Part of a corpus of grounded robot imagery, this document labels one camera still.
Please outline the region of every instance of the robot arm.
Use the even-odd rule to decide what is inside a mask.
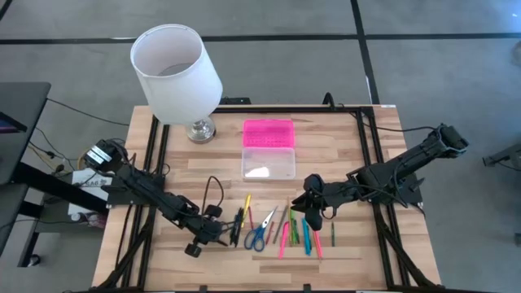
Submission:
[[[112,186],[104,188],[131,192],[145,199],[150,205],[156,206],[163,217],[172,222],[179,229],[187,228],[195,235],[192,244],[188,244],[185,253],[198,257],[201,248],[198,243],[220,243],[227,246],[219,238],[227,230],[236,229],[236,222],[223,223],[217,221],[222,209],[208,205],[206,210],[199,213],[199,207],[183,195],[174,195],[164,192],[162,185],[157,183],[157,175],[138,170],[127,158],[124,147],[112,140],[101,140],[93,146],[84,157],[85,164],[104,176],[114,177]]]
[[[333,216],[343,203],[374,200],[383,204],[394,201],[407,206],[401,198],[403,181],[436,158],[457,158],[466,151],[468,142],[453,126],[441,124],[419,145],[386,163],[372,164],[349,173],[345,182],[325,183],[312,174],[304,181],[304,193],[293,200],[291,209],[304,212],[313,230],[322,227],[323,211],[333,208]]]

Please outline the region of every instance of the clear plastic container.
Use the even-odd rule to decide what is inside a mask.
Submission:
[[[295,178],[295,150],[289,147],[243,148],[243,178],[290,180]]]

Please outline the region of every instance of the lamp base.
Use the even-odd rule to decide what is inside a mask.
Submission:
[[[194,143],[206,143],[213,139],[217,133],[215,124],[209,117],[187,125],[186,135]]]

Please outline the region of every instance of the sticker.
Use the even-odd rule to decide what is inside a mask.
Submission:
[[[87,152],[87,155],[88,155],[92,160],[95,160],[98,164],[103,164],[103,159],[102,159],[99,155],[96,155],[93,151],[88,151],[88,152]]]
[[[107,162],[110,162],[112,160],[111,156],[107,155],[106,152],[102,151],[97,146],[92,146],[91,150],[94,151],[96,153],[96,155],[99,155],[100,157],[102,157]]]

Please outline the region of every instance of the scissors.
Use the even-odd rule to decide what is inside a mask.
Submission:
[[[254,249],[255,251],[261,252],[264,250],[264,231],[266,231],[266,227],[269,224],[269,220],[274,215],[277,208],[275,208],[271,213],[262,221],[256,229],[251,230],[246,234],[246,238],[244,239],[244,247],[248,250]]]

